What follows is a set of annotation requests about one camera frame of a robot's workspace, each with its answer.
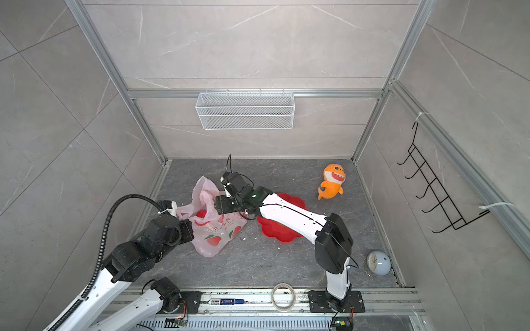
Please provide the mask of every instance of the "black wire rack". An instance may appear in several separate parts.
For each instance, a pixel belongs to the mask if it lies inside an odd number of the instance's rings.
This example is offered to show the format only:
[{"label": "black wire rack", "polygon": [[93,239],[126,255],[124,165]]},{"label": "black wire rack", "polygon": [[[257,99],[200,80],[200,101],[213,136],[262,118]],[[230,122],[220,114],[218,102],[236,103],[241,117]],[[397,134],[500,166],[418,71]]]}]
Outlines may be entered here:
[{"label": "black wire rack", "polygon": [[[403,161],[402,163],[399,163],[397,162],[397,164],[399,165],[403,165],[405,164],[405,162],[407,162],[408,159],[411,159],[414,161],[414,163],[416,164],[416,167],[418,168],[416,170],[416,172],[410,176],[410,177],[407,177],[405,176],[406,179],[412,179],[414,176],[416,176],[416,174],[420,173],[422,176],[423,176],[423,179],[425,179],[425,182],[427,183],[427,187],[425,188],[425,191],[423,193],[422,196],[417,196],[416,195],[416,198],[418,199],[423,199],[425,197],[425,195],[427,194],[427,191],[429,191],[429,189],[432,191],[434,197],[436,198],[436,201],[438,202],[434,207],[432,207],[430,210],[421,210],[422,212],[424,213],[428,213],[428,212],[432,212],[433,210],[435,210],[438,206],[440,206],[440,208],[444,211],[444,214],[445,216],[447,217],[447,220],[449,221],[449,225],[445,228],[443,228],[442,230],[440,231],[434,231],[434,230],[431,230],[433,233],[440,233],[440,232],[443,232],[445,230],[447,230],[448,228],[450,227],[453,227],[453,229],[455,230],[458,230],[476,220],[478,220],[479,218],[481,218],[482,216],[488,214],[490,211],[489,210],[484,210],[482,211],[481,213],[479,213],[479,215],[477,217],[475,217],[474,219],[472,219],[471,221],[466,221],[464,219],[464,217],[462,216],[462,214],[460,213],[459,209],[457,208],[457,206],[455,205],[455,203],[453,202],[453,199],[451,199],[451,197],[449,196],[449,193],[447,193],[447,191],[445,190],[445,187],[443,185],[443,183],[438,179],[438,176],[436,175],[436,173],[434,171],[432,171],[432,168],[431,166],[427,163],[427,161],[425,160],[425,158],[423,157],[423,154],[420,152],[420,150],[418,149],[418,147],[415,145],[414,141],[416,139],[416,133],[418,132],[418,123],[417,122],[414,122],[414,125],[412,126],[412,129],[414,130],[414,137],[412,138],[412,144],[410,145],[409,149],[407,150],[407,152],[409,153],[407,158],[405,159],[405,161]],[[412,155],[412,153],[414,151],[417,151],[419,156],[421,157],[421,160],[418,160],[419,158],[418,157],[414,157]],[[424,170],[422,170],[422,168],[425,168],[425,167],[428,167],[430,172],[433,174],[434,176],[434,179],[433,180],[428,180],[427,179],[427,176],[425,175],[425,172]],[[436,194],[435,190],[432,188],[432,186],[434,184],[438,184],[444,191],[444,194],[445,194],[445,197],[443,199],[440,199],[440,197]],[[456,213],[457,213],[457,220],[456,221],[451,221],[451,217],[449,216],[449,214],[447,213],[447,207],[445,207],[443,205],[443,203],[445,201],[448,201],[447,203],[450,203],[452,204],[452,206],[454,207],[454,209],[456,210]],[[463,221],[463,224],[462,225],[456,225],[458,222],[460,221]]]}]

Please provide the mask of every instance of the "wire basket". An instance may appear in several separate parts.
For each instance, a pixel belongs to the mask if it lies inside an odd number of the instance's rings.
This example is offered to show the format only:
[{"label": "wire basket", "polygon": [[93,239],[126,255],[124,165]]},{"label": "wire basket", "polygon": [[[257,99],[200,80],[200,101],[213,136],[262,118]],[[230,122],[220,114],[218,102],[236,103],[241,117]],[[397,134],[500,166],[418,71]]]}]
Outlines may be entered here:
[{"label": "wire basket", "polygon": [[205,130],[292,129],[295,98],[288,92],[203,92],[195,106]]}]

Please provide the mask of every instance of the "cable tie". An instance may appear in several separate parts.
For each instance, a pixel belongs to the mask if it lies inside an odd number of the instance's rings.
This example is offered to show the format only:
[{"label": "cable tie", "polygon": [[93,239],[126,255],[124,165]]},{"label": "cable tie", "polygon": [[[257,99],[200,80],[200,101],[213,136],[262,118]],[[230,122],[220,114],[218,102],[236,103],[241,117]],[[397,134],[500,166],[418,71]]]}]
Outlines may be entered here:
[{"label": "cable tie", "polygon": [[416,116],[416,119],[414,120],[414,122],[418,122],[418,118],[420,118],[420,116],[422,116],[423,114],[428,114],[428,113],[420,112],[418,116]]},{"label": "cable tie", "polygon": [[495,207],[497,205],[510,205],[512,207],[515,207],[515,205],[511,202],[496,202],[496,203],[492,203],[492,204],[488,204],[488,205],[480,205],[479,208],[482,209],[482,210],[486,210],[486,209],[489,209],[491,207]]}]

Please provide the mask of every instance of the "gray tile wall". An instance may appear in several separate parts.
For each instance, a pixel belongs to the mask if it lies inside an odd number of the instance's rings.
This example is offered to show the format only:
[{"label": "gray tile wall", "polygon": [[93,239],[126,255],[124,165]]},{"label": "gray tile wall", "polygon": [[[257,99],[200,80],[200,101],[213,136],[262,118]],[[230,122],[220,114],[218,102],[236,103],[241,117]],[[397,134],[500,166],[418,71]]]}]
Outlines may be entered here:
[{"label": "gray tile wall", "polygon": [[[415,286],[436,329],[526,330],[530,310],[526,286],[530,262],[490,214],[459,230],[449,228],[426,181],[407,157],[414,117],[391,96],[361,155],[359,167],[407,286]],[[480,199],[420,127],[416,145],[462,216],[481,211]],[[432,173],[422,168],[428,178]],[[435,190],[445,197],[440,187]],[[444,204],[450,216],[455,210]]]},{"label": "gray tile wall", "polygon": [[530,220],[530,3],[438,1],[402,84]]},{"label": "gray tile wall", "polygon": [[388,74],[417,8],[371,0],[109,3],[86,8],[123,76],[150,88],[382,87],[374,78]]},{"label": "gray tile wall", "polygon": [[[41,330],[160,164],[62,0],[0,2],[0,100],[0,329]],[[118,208],[107,251],[141,206]]]},{"label": "gray tile wall", "polygon": [[[381,88],[417,9],[414,0],[85,4],[128,86],[148,89]],[[194,100],[138,102],[170,158],[337,158],[352,155],[375,101],[299,99],[292,130],[261,132],[205,131]]]}]

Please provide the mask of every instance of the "orange shark toy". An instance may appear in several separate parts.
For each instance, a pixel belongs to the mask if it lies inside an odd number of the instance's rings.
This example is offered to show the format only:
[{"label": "orange shark toy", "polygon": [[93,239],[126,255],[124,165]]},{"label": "orange shark toy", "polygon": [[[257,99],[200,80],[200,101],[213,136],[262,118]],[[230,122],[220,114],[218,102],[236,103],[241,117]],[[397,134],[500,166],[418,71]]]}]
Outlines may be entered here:
[{"label": "orange shark toy", "polygon": [[330,164],[324,169],[324,181],[320,184],[320,187],[324,188],[322,191],[319,187],[319,200],[321,198],[331,199],[337,193],[341,195],[344,193],[341,185],[346,180],[346,173],[340,164]]}]

